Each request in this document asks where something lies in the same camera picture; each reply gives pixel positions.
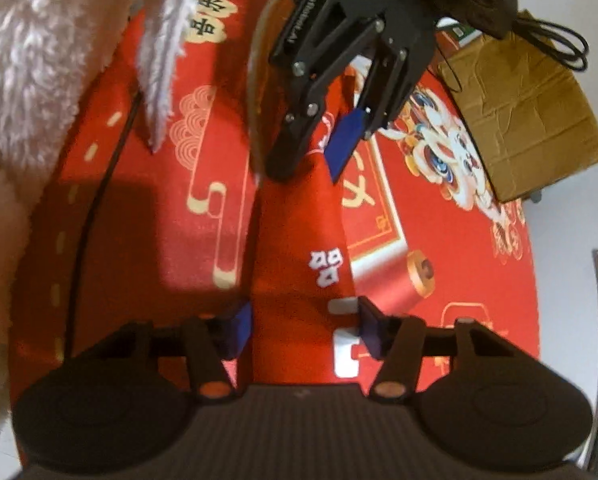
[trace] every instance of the electrical cord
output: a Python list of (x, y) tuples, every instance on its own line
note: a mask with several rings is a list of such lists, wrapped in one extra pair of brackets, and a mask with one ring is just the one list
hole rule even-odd
[[(545, 22), (544, 20), (518, 16), (512, 22), (512, 31), (549, 58), (574, 72), (584, 72), (588, 68), (587, 57), (590, 53), (588, 41), (572, 28), (557, 23)], [(572, 36), (582, 46), (576, 46), (568, 36)], [(557, 48), (552, 43), (553, 41), (566, 50)]]
[(459, 79), (459, 76), (457, 75), (457, 72), (455, 72), (455, 68), (450, 64), (450, 61), (445, 56), (444, 52), (439, 48), (439, 43), (438, 42), (437, 42), (437, 50), (439, 51), (439, 54), (441, 54), (441, 57), (444, 59), (445, 64), (448, 65), (448, 68), (450, 69), (450, 72), (453, 73), (453, 76), (455, 77), (455, 82), (457, 82), (457, 87), (458, 88), (452, 88), (450, 85), (448, 85), (443, 78), (439, 77), (438, 74), (435, 74), (430, 69), (430, 65), (428, 65), (428, 67), (426, 68), (426, 71), (431, 76), (433, 76), (437, 81), (439, 81), (444, 87), (447, 87), (447, 89), (450, 90), (451, 92), (454, 92), (456, 94), (463, 92), (464, 91), (464, 85), (461, 84), (461, 80)]
[(68, 310), (66, 313), (65, 332), (63, 339), (64, 361), (71, 359), (72, 352), (74, 350), (75, 323), (77, 317), (77, 303), (79, 301), (79, 292), (81, 287), (81, 273), (83, 270), (83, 263), (86, 256), (86, 249), (88, 248), (90, 232), (92, 231), (92, 226), (96, 219), (96, 213), (98, 212), (98, 208), (106, 193), (106, 189), (108, 189), (108, 184), (112, 179), (114, 168), (116, 168), (116, 165), (119, 162), (119, 158), (121, 158), (121, 153), (124, 151), (125, 143), (128, 140), (128, 137), (130, 136), (130, 131), (132, 130), (134, 120), (136, 119), (137, 114), (139, 112), (141, 102), (143, 102), (143, 94), (141, 93), (141, 91), (138, 91), (132, 99), (130, 113), (128, 113), (128, 118), (125, 120), (124, 127), (121, 130), (121, 134), (119, 135), (119, 140), (116, 142), (114, 152), (112, 152), (112, 155), (110, 156), (110, 161), (108, 162), (106, 172), (101, 178), (101, 182), (98, 188), (96, 189), (95, 196), (92, 199), (92, 203), (90, 203), (90, 208), (88, 209), (86, 219), (83, 222), (83, 227), (81, 228), (79, 244), (77, 245), (77, 253), (74, 257), (74, 267), (72, 268), (70, 295), (68, 297)]

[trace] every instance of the cardboard box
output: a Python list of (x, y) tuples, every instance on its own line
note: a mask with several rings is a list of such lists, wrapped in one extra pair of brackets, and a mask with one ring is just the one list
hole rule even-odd
[[(450, 59), (453, 96), (500, 202), (598, 162), (598, 122), (572, 72), (523, 39), (481, 36)], [(446, 84), (457, 83), (439, 65)]]

